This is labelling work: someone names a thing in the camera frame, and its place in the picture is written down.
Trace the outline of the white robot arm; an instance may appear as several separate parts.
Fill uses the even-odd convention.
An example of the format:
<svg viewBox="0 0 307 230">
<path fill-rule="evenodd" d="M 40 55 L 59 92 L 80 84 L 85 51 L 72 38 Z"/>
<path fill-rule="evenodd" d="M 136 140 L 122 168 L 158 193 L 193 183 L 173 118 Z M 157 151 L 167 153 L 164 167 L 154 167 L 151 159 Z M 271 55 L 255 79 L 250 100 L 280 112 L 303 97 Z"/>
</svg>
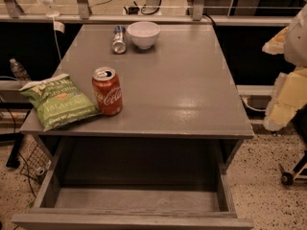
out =
<svg viewBox="0 0 307 230">
<path fill-rule="evenodd" d="M 278 131 L 307 104 L 307 6 L 289 26 L 266 42 L 262 51 L 271 55 L 283 54 L 285 60 L 295 66 L 290 74 L 281 73 L 277 77 L 265 111 L 265 129 Z"/>
</svg>

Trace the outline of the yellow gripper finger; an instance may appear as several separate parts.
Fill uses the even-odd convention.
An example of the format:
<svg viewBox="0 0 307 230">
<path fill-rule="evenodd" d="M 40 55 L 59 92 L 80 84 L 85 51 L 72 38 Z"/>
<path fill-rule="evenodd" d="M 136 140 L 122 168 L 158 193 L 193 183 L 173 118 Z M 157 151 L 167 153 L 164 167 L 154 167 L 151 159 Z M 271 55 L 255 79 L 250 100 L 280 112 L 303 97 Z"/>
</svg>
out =
<svg viewBox="0 0 307 230">
<path fill-rule="evenodd" d="M 296 67 L 290 74 L 281 73 L 275 80 L 263 122 L 269 131 L 285 127 L 298 110 L 307 104 L 307 68 Z"/>
<path fill-rule="evenodd" d="M 278 32 L 272 39 L 264 44 L 262 51 L 270 55 L 278 55 L 284 53 L 284 42 L 286 33 L 289 27 L 285 27 L 280 32 Z"/>
</svg>

